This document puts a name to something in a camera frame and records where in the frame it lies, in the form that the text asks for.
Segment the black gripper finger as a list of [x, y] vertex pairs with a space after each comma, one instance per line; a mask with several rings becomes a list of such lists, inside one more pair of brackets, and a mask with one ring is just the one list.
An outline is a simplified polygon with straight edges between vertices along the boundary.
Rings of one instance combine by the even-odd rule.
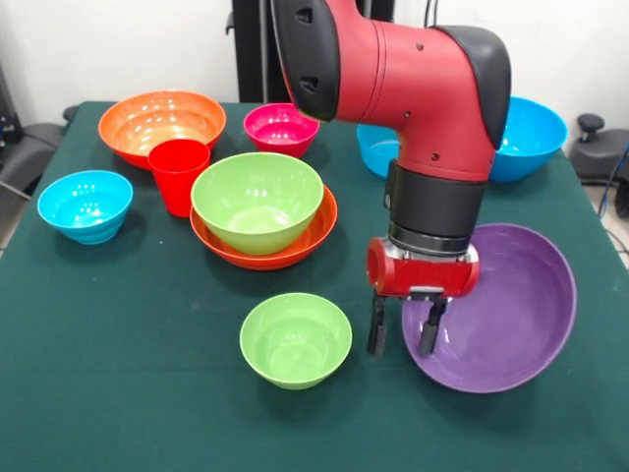
[[385, 325], [386, 298], [377, 292], [372, 294], [372, 321], [368, 339], [368, 352], [373, 356], [381, 356], [386, 338]]
[[433, 353], [439, 325], [448, 307], [447, 299], [427, 299], [424, 305], [429, 309], [422, 324], [419, 339], [419, 354], [429, 356]]

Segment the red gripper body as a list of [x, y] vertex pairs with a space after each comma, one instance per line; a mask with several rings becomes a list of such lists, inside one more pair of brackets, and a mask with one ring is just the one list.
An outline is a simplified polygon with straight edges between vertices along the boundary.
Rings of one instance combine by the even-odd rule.
[[402, 249], [388, 238], [372, 238], [368, 246], [369, 284], [382, 297], [466, 296], [479, 281], [480, 273], [480, 258], [473, 245], [463, 256], [445, 258]]

